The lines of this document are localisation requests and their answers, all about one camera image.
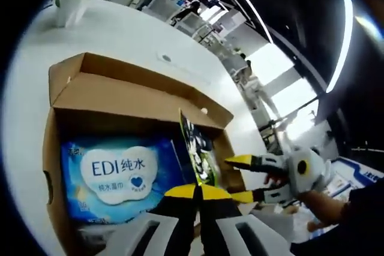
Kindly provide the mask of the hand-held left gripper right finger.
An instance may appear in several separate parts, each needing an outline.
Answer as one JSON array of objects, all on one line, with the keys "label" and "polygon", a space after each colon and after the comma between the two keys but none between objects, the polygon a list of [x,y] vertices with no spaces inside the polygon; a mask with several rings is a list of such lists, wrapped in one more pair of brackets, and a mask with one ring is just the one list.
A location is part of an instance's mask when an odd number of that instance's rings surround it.
[{"label": "hand-held left gripper right finger", "polygon": [[291,255],[287,240],[253,215],[243,215],[231,195],[201,185],[199,212],[205,255]]}]

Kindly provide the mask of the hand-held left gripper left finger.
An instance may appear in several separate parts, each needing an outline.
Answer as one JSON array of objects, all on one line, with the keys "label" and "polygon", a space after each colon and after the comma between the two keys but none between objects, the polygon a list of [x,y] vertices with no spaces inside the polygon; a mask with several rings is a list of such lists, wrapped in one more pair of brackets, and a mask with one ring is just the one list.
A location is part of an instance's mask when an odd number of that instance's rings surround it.
[{"label": "hand-held left gripper left finger", "polygon": [[109,237],[104,255],[188,255],[197,215],[196,185],[167,191],[158,205],[120,225]]}]

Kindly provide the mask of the person's right hand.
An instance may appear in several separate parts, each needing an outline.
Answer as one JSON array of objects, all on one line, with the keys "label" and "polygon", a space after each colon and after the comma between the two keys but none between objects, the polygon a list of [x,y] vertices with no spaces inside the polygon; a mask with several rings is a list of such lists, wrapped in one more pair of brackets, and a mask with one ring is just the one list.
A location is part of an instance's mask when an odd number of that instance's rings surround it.
[{"label": "person's right hand", "polygon": [[263,184],[269,186],[280,186],[289,183],[289,177],[286,173],[267,173]]}]

